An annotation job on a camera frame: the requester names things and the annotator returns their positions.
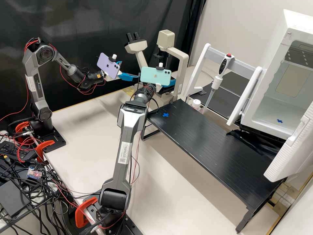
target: black backdrop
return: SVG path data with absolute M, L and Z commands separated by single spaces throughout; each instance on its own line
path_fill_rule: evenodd
M 100 52 L 117 54 L 121 71 L 138 74 L 135 55 L 124 49 L 127 32 L 139 32 L 148 42 L 144 55 L 155 66 L 158 32 L 175 33 L 175 47 L 190 54 L 204 0 L 3 0 L 0 1 L 0 118 L 20 110 L 26 102 L 23 48 L 32 37 L 41 37 L 54 45 L 70 62 L 97 71 Z M 169 69 L 177 70 L 178 61 L 169 60 Z M 97 87 L 90 96 L 80 94 L 65 83 L 57 63 L 39 70 L 47 103 L 58 110 L 131 83 L 116 80 Z M 30 116 L 29 106 L 17 115 L 7 117 L 0 129 L 16 119 Z

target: gray robot arm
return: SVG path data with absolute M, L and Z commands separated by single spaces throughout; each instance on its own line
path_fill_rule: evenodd
M 45 43 L 40 38 L 36 39 L 36 43 L 27 46 L 22 63 L 25 67 L 27 85 L 31 93 L 31 110 L 36 119 L 41 122 L 39 129 L 48 132 L 53 128 L 51 121 L 52 111 L 49 109 L 45 99 L 38 68 L 49 61 L 56 61 L 66 70 L 67 75 L 74 82 L 81 83 L 84 80 L 80 84 L 83 89 L 88 89 L 93 84 L 103 82 L 105 77 L 103 72 L 92 73 L 86 77 L 74 64 L 68 63 L 51 44 Z
M 99 204 L 104 211 L 116 214 L 129 205 L 131 185 L 126 180 L 128 163 L 134 136 L 145 125 L 148 107 L 156 88 L 152 84 L 142 87 L 134 94 L 134 100 L 121 105 L 117 125 L 121 128 L 121 138 L 115 162 L 113 177 L 104 182 L 99 196 Z

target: beige microscope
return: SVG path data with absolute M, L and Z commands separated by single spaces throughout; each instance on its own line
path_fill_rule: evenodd
M 135 54 L 140 69 L 148 66 L 143 54 L 143 50 L 147 48 L 147 41 L 141 39 L 138 33 L 134 33 L 134 39 L 130 33 L 127 34 L 128 44 L 125 49 L 130 54 Z M 159 31 L 156 44 L 159 47 L 159 53 L 155 56 L 166 67 L 168 56 L 174 56 L 179 59 L 176 81 L 172 79 L 172 85 L 168 87 L 156 84 L 156 100 L 160 106 L 177 100 L 177 96 L 182 92 L 184 78 L 187 70 L 189 56 L 188 54 L 174 47 L 175 34 L 167 29 Z

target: white bottle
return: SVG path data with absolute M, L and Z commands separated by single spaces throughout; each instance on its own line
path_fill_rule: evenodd
M 197 100 L 197 99 L 193 100 L 193 102 L 192 102 L 192 104 L 191 104 L 191 106 L 192 106 L 195 110 L 197 110 L 198 112 L 201 111 L 200 105 L 201 105 L 201 101 L 200 101 L 200 100 Z

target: orange clamp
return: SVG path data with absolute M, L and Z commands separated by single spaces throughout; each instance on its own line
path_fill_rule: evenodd
M 28 127 L 28 126 L 29 126 L 29 122 L 28 122 L 28 121 L 21 122 L 21 123 L 19 123 L 19 124 L 16 126 L 15 132 L 18 133 L 18 132 L 20 132 L 20 131 L 23 131 L 23 128 Z M 18 137 L 18 138 L 17 138 L 17 141 L 20 142 L 20 143 L 22 143 L 22 142 L 24 141 L 24 139 L 25 139 L 24 137 Z M 29 140 L 29 141 L 26 141 L 26 142 L 25 142 L 25 144 L 32 144 L 32 143 L 33 143 L 32 140 Z
M 54 140 L 47 140 L 45 142 L 42 142 L 35 148 L 38 154 L 38 157 L 37 157 L 38 162 L 43 162 L 43 149 L 47 146 L 53 145 L 54 143 L 55 143 Z
M 81 205 L 79 205 L 75 211 L 75 223 L 77 228 L 82 228 L 86 224 L 89 223 L 89 221 L 84 217 L 83 211 L 89 207 L 90 205 L 96 203 L 98 199 L 96 197 L 92 197 L 86 201 L 84 201 Z

